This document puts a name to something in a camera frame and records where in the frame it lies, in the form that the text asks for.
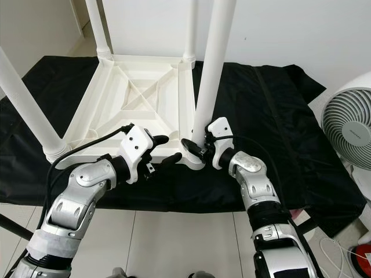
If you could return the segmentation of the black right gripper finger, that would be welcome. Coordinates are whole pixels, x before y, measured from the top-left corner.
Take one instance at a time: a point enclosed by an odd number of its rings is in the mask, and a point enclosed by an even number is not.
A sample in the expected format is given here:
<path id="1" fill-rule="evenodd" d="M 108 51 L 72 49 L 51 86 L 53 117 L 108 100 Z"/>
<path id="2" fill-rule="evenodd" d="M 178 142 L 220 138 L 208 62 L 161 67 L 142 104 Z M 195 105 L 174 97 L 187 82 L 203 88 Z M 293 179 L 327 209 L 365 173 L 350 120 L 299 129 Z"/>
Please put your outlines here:
<path id="1" fill-rule="evenodd" d="M 188 138 L 181 138 L 181 144 L 188 151 L 188 153 L 191 153 L 199 160 L 204 161 L 205 151 L 199 145 L 197 145 L 197 143 L 189 140 Z"/>

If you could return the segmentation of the white plastic table top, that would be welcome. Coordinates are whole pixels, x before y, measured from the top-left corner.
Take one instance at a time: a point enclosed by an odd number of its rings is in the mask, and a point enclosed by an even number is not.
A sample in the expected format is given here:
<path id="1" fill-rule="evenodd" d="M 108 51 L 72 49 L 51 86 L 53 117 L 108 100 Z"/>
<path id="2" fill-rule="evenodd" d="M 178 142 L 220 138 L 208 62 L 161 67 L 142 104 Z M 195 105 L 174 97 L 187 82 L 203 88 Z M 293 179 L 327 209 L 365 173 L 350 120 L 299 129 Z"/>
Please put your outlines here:
<path id="1" fill-rule="evenodd" d="M 152 162 L 182 153 L 193 170 L 203 164 L 182 145 L 192 137 L 195 114 L 193 61 L 180 57 L 113 55 L 101 58 L 63 140 L 77 148 L 133 123 L 169 142 L 151 153 Z"/>

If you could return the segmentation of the black fabric table cover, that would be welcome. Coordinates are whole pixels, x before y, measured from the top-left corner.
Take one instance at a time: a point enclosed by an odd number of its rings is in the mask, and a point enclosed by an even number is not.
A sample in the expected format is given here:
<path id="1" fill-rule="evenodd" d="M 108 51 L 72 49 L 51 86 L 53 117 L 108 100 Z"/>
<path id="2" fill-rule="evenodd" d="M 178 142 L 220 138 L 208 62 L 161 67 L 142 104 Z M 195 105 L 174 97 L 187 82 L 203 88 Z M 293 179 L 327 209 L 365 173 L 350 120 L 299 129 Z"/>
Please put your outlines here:
<path id="1" fill-rule="evenodd" d="M 97 66 L 95 57 L 45 56 L 23 77 L 59 134 L 66 132 Z M 358 219 L 366 199 L 307 104 L 323 90 L 294 64 L 225 63 L 214 117 L 224 116 L 236 135 L 249 138 L 236 140 L 237 148 L 277 167 L 268 177 L 280 188 L 284 206 L 304 209 L 334 237 Z M 0 201 L 41 206 L 50 162 L 9 100 L 2 100 L 1 113 Z M 244 211 L 238 184 L 224 170 L 182 164 L 143 185 L 117 187 L 97 205 L 189 214 Z"/>

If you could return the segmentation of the black metal table leg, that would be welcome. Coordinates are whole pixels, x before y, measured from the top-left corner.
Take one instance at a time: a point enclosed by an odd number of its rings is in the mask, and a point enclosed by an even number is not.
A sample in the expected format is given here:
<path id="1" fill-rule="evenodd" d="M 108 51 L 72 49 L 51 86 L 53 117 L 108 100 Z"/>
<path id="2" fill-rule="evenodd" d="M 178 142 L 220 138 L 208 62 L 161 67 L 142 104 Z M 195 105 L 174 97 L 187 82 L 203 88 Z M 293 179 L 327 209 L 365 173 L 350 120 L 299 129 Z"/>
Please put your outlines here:
<path id="1" fill-rule="evenodd" d="M 32 231 L 29 231 L 24 226 L 19 225 L 3 214 L 0 215 L 0 227 L 6 229 L 10 233 L 15 234 L 22 239 L 25 239 L 26 241 L 30 241 L 30 239 L 34 235 Z"/>
<path id="2" fill-rule="evenodd" d="M 298 225 L 292 217 L 289 217 L 289 224 L 292 225 L 297 234 L 305 234 L 318 227 L 318 223 L 312 218 L 307 219 Z"/>

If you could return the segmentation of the red round device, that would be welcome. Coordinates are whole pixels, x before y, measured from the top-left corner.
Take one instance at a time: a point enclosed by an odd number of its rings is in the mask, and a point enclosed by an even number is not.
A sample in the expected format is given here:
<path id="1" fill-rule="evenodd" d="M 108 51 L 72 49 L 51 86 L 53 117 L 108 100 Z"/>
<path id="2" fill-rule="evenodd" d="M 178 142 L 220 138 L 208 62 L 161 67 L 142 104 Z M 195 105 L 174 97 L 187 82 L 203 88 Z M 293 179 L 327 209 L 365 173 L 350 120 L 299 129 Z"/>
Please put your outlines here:
<path id="1" fill-rule="evenodd" d="M 371 278 L 371 243 L 350 248 L 349 260 L 355 272 L 362 278 Z"/>

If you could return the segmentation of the white pedestal fan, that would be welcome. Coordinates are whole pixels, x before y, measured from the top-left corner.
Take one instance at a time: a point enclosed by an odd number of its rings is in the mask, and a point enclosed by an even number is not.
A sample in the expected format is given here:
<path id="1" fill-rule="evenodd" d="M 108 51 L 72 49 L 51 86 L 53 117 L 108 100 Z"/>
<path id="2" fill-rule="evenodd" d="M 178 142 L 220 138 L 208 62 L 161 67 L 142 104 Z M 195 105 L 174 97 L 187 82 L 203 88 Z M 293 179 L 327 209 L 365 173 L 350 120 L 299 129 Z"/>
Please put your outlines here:
<path id="1" fill-rule="evenodd" d="M 343 159 L 371 170 L 371 71 L 332 95 L 323 108 L 321 127 Z"/>

